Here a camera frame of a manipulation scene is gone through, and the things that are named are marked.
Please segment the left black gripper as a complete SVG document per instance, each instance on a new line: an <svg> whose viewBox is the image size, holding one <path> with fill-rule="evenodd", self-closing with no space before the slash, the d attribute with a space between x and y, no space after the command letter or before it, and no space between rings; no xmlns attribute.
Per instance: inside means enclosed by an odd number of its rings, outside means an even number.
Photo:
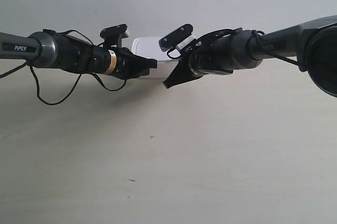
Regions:
<svg viewBox="0 0 337 224"><path fill-rule="evenodd" d="M150 69L157 69L157 60L133 54L126 48L113 48L117 63L113 76L119 79L134 79L148 76Z"/></svg>

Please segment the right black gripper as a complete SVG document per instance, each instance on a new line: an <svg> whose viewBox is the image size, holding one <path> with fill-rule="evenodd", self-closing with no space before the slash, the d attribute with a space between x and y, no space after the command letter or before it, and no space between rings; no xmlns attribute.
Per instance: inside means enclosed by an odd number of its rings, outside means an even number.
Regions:
<svg viewBox="0 0 337 224"><path fill-rule="evenodd" d="M169 76L162 82L166 89L202 78L191 68L190 57L182 57Z"/></svg>

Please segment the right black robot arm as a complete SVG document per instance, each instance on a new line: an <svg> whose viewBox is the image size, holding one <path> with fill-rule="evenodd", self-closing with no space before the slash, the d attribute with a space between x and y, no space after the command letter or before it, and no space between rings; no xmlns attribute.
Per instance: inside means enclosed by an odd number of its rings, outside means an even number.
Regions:
<svg viewBox="0 0 337 224"><path fill-rule="evenodd" d="M324 93L336 96L336 16L326 16L265 33L258 29L224 28L193 36L185 24L162 37L158 45L179 56L175 68L163 81L166 88L185 84L205 75L231 75L255 69L275 58L308 73Z"/></svg>

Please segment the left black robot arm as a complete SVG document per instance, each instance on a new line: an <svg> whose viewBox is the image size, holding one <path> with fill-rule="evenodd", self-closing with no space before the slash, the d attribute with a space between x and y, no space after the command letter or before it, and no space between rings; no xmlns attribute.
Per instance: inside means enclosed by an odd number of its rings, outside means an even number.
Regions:
<svg viewBox="0 0 337 224"><path fill-rule="evenodd" d="M74 74L102 74L121 80L147 76L157 60L133 54L122 47L128 38L126 24L103 29L101 45L79 39L71 31L44 29L28 37L1 33L1 58L25 60L35 68L61 69Z"/></svg>

